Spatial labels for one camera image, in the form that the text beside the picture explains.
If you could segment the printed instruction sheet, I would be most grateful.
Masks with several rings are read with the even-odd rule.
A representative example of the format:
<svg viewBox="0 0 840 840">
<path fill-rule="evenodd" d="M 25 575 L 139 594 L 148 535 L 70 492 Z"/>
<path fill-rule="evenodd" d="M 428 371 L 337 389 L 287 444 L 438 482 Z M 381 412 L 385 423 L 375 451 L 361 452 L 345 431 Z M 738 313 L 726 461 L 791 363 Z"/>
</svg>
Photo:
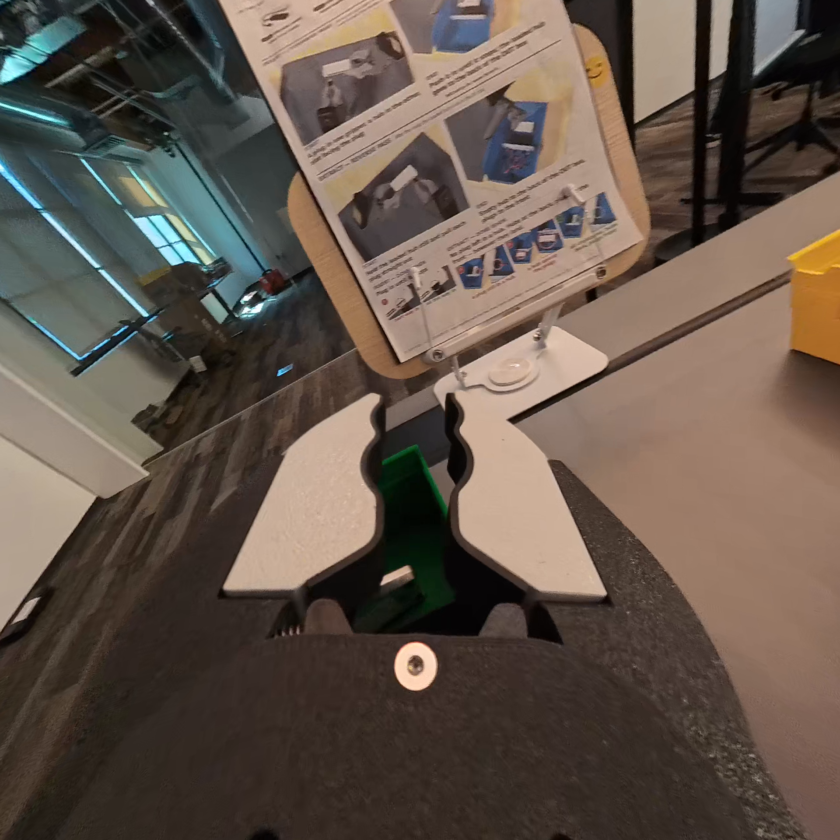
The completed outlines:
<svg viewBox="0 0 840 840">
<path fill-rule="evenodd" d="M 400 362 L 643 241 L 565 2 L 220 2 Z"/>
</svg>

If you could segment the black floor outlet box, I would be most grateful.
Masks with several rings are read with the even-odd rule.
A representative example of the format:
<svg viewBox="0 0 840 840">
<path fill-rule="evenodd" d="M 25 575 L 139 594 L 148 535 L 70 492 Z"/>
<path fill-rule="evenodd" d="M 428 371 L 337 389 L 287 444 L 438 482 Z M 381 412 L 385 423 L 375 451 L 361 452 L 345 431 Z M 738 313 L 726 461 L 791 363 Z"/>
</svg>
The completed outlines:
<svg viewBox="0 0 840 840">
<path fill-rule="evenodd" d="M 1 632 L 1 648 L 6 648 L 28 634 L 38 621 L 41 613 L 51 601 L 55 589 L 52 586 L 40 587 L 31 591 L 21 606 L 12 615 Z"/>
</svg>

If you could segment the yellow plastic bin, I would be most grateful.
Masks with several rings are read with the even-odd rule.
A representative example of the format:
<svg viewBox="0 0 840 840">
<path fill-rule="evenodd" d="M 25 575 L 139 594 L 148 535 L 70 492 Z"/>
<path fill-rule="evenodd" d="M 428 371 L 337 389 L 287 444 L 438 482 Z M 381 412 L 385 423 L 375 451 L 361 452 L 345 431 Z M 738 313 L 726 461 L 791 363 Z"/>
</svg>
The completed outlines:
<svg viewBox="0 0 840 840">
<path fill-rule="evenodd" d="M 839 231 L 788 257 L 790 348 L 839 365 Z"/>
</svg>

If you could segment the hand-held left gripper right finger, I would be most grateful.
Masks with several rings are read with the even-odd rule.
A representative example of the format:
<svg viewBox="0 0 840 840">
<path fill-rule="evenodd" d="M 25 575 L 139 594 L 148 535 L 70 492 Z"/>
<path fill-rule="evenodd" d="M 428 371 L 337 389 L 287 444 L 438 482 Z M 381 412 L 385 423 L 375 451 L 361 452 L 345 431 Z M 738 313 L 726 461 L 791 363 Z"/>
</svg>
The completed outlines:
<svg viewBox="0 0 840 840">
<path fill-rule="evenodd" d="M 602 577 L 541 448 L 478 392 L 446 395 L 445 430 L 453 586 L 477 595 L 483 576 L 529 600 L 603 602 Z"/>
</svg>

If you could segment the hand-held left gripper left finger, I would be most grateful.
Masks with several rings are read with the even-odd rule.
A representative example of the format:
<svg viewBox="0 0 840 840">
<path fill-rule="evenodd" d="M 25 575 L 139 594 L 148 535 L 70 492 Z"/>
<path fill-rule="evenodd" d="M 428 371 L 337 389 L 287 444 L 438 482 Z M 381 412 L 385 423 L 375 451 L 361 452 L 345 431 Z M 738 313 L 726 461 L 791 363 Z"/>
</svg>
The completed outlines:
<svg viewBox="0 0 840 840">
<path fill-rule="evenodd" d="M 365 597 L 384 570 L 385 405 L 370 393 L 287 450 L 239 549 L 230 597 Z"/>
</svg>

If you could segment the framed whiteboard on black stand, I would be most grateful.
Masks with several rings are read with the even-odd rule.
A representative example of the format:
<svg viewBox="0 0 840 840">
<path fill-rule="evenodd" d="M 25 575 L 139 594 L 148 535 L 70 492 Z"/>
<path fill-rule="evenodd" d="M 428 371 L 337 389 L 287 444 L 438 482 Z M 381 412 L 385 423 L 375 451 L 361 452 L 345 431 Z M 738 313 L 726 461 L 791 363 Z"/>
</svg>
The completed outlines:
<svg viewBox="0 0 840 840">
<path fill-rule="evenodd" d="M 717 228 L 741 222 L 745 208 L 777 203 L 776 192 L 746 192 L 747 174 L 787 148 L 814 147 L 828 154 L 824 174 L 838 171 L 838 113 L 820 119 L 818 100 L 838 100 L 838 2 L 733 2 L 724 71 L 710 129 L 719 136 Z M 791 91 L 804 101 L 796 119 L 761 139 L 749 141 L 753 96 L 765 92 L 777 102 Z"/>
</svg>

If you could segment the green plastic bin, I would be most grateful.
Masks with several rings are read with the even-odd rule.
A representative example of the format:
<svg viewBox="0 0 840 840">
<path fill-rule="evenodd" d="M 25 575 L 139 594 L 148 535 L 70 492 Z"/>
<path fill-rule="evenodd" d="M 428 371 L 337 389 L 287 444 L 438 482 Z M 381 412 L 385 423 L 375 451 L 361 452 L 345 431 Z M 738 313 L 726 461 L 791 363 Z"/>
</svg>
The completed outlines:
<svg viewBox="0 0 840 840">
<path fill-rule="evenodd" d="M 378 591 L 353 619 L 358 634 L 398 634 L 422 627 L 451 606 L 455 595 L 444 570 L 447 503 L 417 446 L 382 463 L 379 489 L 385 501 L 385 572 L 410 565 L 415 580 Z"/>
</svg>

